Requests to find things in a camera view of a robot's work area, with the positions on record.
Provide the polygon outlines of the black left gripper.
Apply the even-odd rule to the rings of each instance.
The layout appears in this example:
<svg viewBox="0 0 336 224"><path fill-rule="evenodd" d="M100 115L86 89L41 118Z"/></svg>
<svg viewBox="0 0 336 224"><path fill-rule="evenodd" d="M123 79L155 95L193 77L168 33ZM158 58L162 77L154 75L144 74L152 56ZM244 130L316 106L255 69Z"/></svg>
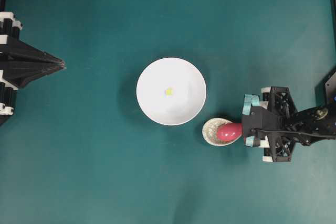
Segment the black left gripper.
<svg viewBox="0 0 336 224"><path fill-rule="evenodd" d="M18 89L65 68L63 60L18 40L22 24L1 12L1 125L14 114ZM47 63L7 63L12 58Z"/></svg>

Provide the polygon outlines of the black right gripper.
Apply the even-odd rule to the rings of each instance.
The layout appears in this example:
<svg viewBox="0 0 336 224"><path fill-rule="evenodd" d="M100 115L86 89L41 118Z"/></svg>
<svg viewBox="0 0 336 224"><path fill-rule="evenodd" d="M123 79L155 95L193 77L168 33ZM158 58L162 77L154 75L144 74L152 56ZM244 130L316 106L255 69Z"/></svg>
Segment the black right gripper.
<svg viewBox="0 0 336 224"><path fill-rule="evenodd" d="M264 148L263 162L289 162L295 147L294 136L289 134L290 127L286 121L297 113L296 106L287 87L264 87L261 89L263 101L268 101L268 109L278 115L280 125L278 130L268 133L270 148Z"/></svg>

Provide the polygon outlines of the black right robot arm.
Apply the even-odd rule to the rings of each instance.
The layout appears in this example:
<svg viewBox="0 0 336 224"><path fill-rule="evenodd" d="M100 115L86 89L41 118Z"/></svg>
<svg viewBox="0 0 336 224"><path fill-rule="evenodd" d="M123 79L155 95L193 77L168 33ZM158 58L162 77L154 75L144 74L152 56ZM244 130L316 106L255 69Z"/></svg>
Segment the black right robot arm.
<svg viewBox="0 0 336 224"><path fill-rule="evenodd" d="M263 161L289 162L297 143L310 146L321 140L335 140L335 101L298 111L286 87L264 87L267 108L261 113L257 136L264 145Z"/></svg>

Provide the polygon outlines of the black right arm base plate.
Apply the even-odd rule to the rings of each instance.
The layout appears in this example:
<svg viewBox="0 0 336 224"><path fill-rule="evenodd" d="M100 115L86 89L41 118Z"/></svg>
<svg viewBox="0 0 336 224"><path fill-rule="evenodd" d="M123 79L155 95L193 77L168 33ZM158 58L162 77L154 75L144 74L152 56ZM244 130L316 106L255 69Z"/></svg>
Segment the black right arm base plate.
<svg viewBox="0 0 336 224"><path fill-rule="evenodd" d="M335 103L335 66L318 82L314 90L317 106Z"/></svg>

